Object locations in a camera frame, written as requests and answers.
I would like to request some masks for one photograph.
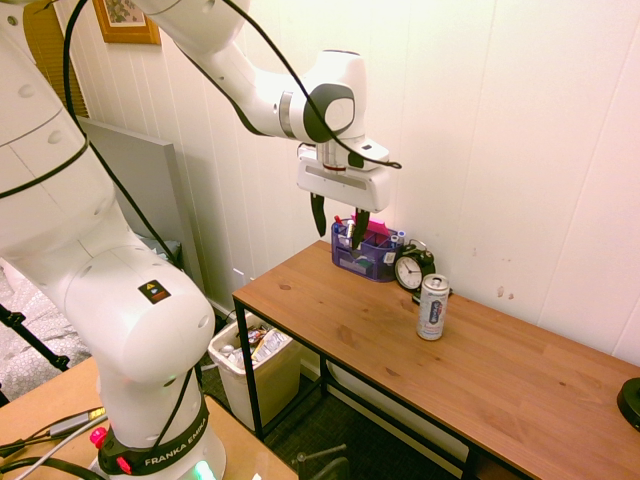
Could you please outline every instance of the black round object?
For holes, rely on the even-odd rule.
[[[632,378],[622,386],[618,408],[633,428],[640,431],[640,378]]]

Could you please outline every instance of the wooden tabletop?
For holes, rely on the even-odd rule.
[[[98,372],[92,359],[77,365],[41,387],[0,408],[0,444],[26,438],[39,428],[67,415],[101,405],[96,393]],[[209,425],[214,429],[227,453],[224,480],[251,480],[255,473],[263,480],[295,480],[297,475],[253,434],[211,399],[207,399]],[[56,458],[88,467],[96,456],[89,442],[89,432],[66,445]],[[29,447],[8,457],[11,462],[20,457],[40,456],[52,448],[52,443]],[[4,480],[15,478],[21,471],[6,474]],[[29,479],[69,480],[66,473],[42,467]]]
[[[639,367],[458,295],[422,340],[411,295],[336,267],[325,242],[234,297],[533,478],[640,479],[616,405]]]

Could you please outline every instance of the gray panel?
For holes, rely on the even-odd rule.
[[[79,120],[158,234],[182,243],[185,270],[204,291],[173,143],[95,120]],[[133,231],[150,237],[120,191],[117,198]]]

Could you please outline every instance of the warning label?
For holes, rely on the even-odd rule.
[[[138,290],[149,299],[151,303],[158,303],[171,296],[171,294],[157,280],[151,280],[138,287]]]

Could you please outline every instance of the beverage can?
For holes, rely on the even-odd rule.
[[[449,280],[436,273],[422,280],[420,318],[416,332],[425,340],[437,340],[444,330],[444,317],[449,298]]]

